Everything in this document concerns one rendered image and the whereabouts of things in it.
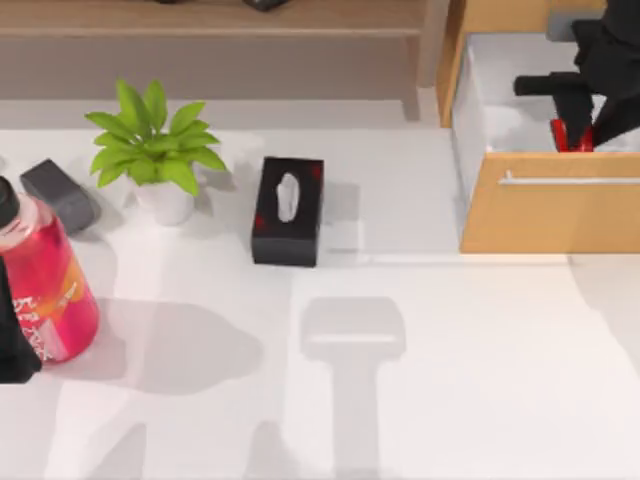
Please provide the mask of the red stapler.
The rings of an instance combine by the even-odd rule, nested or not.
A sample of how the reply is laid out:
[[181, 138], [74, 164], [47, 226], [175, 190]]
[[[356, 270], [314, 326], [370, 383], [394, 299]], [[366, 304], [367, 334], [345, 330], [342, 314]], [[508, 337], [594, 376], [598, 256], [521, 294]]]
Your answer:
[[564, 122], [559, 119], [550, 121], [550, 131], [553, 136], [556, 150], [560, 153], [567, 152], [593, 152], [593, 127], [589, 126], [579, 142], [575, 146], [569, 145], [568, 134]]

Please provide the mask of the pale grey rounded box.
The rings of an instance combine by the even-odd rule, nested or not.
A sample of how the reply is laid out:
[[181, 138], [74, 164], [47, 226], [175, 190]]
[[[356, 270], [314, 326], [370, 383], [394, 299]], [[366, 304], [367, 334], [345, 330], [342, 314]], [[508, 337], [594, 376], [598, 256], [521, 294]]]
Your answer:
[[568, 11], [552, 11], [547, 20], [546, 38], [551, 42], [573, 43], [576, 17]]

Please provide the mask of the pale grey drawer inside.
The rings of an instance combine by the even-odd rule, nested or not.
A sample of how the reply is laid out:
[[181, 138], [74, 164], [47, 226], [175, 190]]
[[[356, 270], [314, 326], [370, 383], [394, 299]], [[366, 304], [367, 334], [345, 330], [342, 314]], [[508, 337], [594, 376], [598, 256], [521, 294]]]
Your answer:
[[487, 153], [555, 153], [548, 97], [518, 97], [519, 75], [546, 75], [574, 68], [577, 47], [542, 33], [472, 34], [463, 49], [452, 107], [460, 204], [469, 207]]

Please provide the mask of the pale wooden drawer front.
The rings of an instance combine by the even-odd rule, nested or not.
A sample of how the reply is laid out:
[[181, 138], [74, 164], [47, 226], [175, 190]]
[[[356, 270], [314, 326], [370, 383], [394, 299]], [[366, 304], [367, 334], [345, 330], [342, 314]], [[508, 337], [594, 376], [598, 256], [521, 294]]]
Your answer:
[[504, 186], [522, 177], [640, 177], [640, 153], [488, 153], [460, 249], [464, 253], [640, 253], [640, 186]]

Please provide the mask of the wooden cupboard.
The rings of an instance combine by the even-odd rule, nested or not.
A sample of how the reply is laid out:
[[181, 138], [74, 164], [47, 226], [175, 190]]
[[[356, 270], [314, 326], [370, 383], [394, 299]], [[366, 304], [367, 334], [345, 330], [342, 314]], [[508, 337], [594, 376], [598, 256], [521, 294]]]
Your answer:
[[471, 33], [540, 33], [557, 11], [599, 12], [608, 0], [449, 0], [435, 90], [440, 126], [451, 126], [466, 36]]

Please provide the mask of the black tissue box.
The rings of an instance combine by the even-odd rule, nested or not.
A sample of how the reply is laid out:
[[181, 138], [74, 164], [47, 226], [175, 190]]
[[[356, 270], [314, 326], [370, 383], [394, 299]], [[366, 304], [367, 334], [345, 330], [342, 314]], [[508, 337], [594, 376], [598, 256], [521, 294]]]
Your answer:
[[256, 264], [316, 266], [324, 173], [322, 160], [264, 159], [251, 232]]

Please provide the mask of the wooden open shelf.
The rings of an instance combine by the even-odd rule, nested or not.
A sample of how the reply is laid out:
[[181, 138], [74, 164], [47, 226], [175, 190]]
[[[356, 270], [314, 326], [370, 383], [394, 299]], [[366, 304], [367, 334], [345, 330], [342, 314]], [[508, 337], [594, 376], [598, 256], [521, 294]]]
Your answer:
[[0, 0], [0, 119], [12, 103], [81, 108], [115, 84], [161, 81], [224, 123], [278, 104], [314, 117], [384, 105], [415, 118], [428, 61], [428, 0]]

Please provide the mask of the green plant in white pot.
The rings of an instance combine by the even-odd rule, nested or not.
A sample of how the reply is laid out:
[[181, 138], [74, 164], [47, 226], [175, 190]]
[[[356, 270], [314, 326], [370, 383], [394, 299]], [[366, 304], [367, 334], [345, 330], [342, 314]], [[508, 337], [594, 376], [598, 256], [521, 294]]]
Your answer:
[[215, 150], [220, 140], [200, 118], [206, 103], [192, 101], [170, 114], [164, 86], [158, 80], [139, 92], [119, 79], [116, 94], [118, 113], [92, 111], [85, 115], [102, 129], [94, 139], [99, 150], [90, 173], [97, 177], [99, 188], [127, 178], [136, 200], [157, 224], [184, 223], [200, 194], [196, 168], [227, 170]]

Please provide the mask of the dark grey stapler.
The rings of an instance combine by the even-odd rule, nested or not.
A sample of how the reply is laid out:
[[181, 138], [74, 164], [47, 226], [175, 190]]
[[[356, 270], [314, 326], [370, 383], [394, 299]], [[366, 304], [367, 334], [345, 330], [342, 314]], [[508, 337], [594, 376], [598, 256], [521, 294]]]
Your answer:
[[87, 190], [51, 159], [26, 170], [20, 182], [28, 194], [54, 211], [68, 235], [87, 229], [99, 218], [100, 207]]

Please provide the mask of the pink bottle with black cap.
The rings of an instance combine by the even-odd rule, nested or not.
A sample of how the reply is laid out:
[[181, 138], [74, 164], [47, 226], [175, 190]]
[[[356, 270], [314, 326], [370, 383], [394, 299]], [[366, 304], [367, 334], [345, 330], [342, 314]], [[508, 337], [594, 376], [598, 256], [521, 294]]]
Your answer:
[[99, 308], [54, 211], [0, 176], [0, 258], [23, 334], [45, 363], [91, 345]]

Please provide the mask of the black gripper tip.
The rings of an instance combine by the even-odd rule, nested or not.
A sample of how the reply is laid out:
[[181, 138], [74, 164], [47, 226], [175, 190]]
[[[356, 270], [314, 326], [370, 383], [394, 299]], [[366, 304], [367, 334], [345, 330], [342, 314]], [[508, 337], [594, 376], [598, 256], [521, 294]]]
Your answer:
[[17, 319], [4, 260], [0, 257], [0, 384], [24, 384], [42, 362]]

